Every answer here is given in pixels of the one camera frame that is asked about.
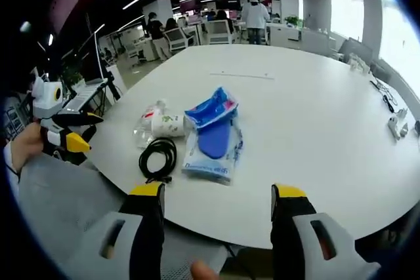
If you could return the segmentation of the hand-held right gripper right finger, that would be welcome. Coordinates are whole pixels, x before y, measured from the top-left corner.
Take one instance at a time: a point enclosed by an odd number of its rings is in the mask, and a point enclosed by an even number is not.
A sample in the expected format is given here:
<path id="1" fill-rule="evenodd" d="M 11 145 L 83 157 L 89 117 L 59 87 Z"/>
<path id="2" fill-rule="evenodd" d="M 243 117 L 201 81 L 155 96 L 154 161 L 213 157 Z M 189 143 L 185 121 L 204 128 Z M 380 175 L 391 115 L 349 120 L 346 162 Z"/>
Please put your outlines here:
<path id="1" fill-rule="evenodd" d="M 366 262 L 349 232 L 316 212 L 299 188 L 272 185 L 271 223 L 275 279 L 373 279 L 381 268 Z"/>

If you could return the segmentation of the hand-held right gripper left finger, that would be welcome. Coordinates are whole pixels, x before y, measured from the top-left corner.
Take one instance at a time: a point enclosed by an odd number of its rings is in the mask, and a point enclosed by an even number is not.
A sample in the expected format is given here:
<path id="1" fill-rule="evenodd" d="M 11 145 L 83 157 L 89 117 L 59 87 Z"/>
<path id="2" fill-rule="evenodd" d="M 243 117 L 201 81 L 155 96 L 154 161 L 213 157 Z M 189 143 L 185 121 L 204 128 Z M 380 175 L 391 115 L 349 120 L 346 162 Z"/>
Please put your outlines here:
<path id="1" fill-rule="evenodd" d="M 81 238 L 65 265 L 70 279 L 160 279 L 165 184 L 139 185 L 118 211 Z"/>

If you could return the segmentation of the person's left hand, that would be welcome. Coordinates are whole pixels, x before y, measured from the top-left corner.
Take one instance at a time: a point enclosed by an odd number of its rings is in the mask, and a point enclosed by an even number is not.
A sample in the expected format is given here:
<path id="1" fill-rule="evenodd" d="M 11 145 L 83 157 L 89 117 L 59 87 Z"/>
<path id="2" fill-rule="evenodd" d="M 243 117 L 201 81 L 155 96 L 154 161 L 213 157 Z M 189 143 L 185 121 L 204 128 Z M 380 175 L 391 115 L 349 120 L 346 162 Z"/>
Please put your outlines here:
<path id="1" fill-rule="evenodd" d="M 41 125 L 30 123 L 25 129 L 3 149 L 5 163 L 16 174 L 20 173 L 23 166 L 43 150 Z"/>

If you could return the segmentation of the person's right hand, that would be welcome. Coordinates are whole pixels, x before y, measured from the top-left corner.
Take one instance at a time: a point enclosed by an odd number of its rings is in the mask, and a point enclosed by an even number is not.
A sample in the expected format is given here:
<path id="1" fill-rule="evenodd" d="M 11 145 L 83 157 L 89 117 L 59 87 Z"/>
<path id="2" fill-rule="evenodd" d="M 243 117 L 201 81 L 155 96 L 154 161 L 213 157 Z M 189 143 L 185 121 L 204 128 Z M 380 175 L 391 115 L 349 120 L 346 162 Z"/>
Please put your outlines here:
<path id="1" fill-rule="evenodd" d="M 203 261 L 195 261 L 190 267 L 193 280 L 219 280 L 219 275 L 215 273 Z"/>

